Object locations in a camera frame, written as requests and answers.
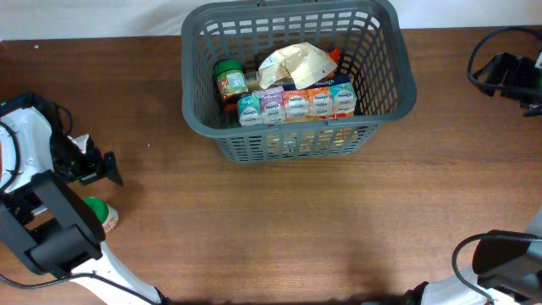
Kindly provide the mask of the green-lid jar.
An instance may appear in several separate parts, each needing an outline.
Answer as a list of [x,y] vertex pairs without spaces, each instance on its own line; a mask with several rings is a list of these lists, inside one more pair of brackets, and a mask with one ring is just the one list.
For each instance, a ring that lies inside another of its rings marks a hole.
[[87,197],[84,202],[96,214],[106,233],[117,226],[119,214],[111,205],[97,197]]
[[223,103],[249,92],[242,64],[235,59],[223,59],[213,66],[213,73]]

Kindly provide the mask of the orange pasta packet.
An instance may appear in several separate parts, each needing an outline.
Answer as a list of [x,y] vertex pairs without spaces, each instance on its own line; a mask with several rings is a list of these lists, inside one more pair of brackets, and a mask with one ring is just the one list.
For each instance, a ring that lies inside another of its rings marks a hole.
[[[339,63],[341,50],[339,48],[335,48],[330,52],[327,52],[327,54],[331,57],[331,59],[337,64]],[[247,91],[246,93],[251,93],[254,91],[261,90],[261,87],[259,85],[260,82],[260,76],[257,71],[251,71],[244,74],[245,81],[246,81],[246,87]],[[231,97],[224,98],[221,102],[221,111],[223,113],[231,113],[237,110],[237,101],[241,97],[242,93],[236,93]]]

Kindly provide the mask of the grey plastic basket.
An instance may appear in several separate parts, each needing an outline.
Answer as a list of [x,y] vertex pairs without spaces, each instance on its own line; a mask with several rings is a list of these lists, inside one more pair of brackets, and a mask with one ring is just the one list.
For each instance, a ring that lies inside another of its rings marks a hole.
[[[379,129],[406,116],[416,102],[417,89],[398,15],[386,0],[209,3],[187,15],[181,38],[185,122],[215,140],[223,154],[237,163],[299,159],[258,157],[251,150],[251,141],[264,136],[359,126]],[[352,78],[357,94],[354,115],[250,127],[227,123],[214,64],[235,59],[244,69],[256,69],[273,51],[298,42],[341,50],[338,70]]]

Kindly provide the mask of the blue tea box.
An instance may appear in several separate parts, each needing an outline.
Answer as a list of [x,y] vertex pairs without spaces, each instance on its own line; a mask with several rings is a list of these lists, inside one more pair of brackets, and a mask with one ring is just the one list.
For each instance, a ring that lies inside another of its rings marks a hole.
[[350,78],[338,75],[306,89],[287,84],[245,93],[224,113],[243,127],[278,125],[351,117],[356,104]]

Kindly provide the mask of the beige paper bag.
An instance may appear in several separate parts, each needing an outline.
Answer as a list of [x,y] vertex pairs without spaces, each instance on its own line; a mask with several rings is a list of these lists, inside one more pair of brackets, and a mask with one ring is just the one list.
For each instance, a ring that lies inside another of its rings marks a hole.
[[298,89],[322,80],[337,68],[337,63],[323,50],[303,42],[271,53],[258,68],[259,86],[268,89],[278,81],[291,79]]

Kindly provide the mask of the yellow coffee bag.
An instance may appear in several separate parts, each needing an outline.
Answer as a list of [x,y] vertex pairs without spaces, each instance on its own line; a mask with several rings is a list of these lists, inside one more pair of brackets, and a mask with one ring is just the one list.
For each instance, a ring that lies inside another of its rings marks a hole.
[[378,126],[270,134],[251,141],[251,150],[269,159],[309,158],[353,153],[378,129]]

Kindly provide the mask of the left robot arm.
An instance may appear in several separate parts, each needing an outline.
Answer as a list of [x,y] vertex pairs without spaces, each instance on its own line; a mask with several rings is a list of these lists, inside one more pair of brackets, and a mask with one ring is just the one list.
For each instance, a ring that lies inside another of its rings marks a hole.
[[122,186],[113,152],[89,135],[73,137],[70,111],[34,92],[1,104],[1,241],[50,286],[74,282],[106,304],[169,304],[134,275],[106,243],[118,220],[106,202],[70,184],[101,179]]

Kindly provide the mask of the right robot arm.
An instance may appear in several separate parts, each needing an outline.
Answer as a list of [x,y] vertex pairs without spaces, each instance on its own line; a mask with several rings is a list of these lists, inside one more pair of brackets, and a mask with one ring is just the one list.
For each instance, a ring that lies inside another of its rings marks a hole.
[[[525,118],[541,115],[541,61],[495,55],[469,80],[488,96],[517,100]],[[454,275],[407,291],[403,304],[540,304],[541,212],[524,232],[491,230],[461,241],[451,256]]]

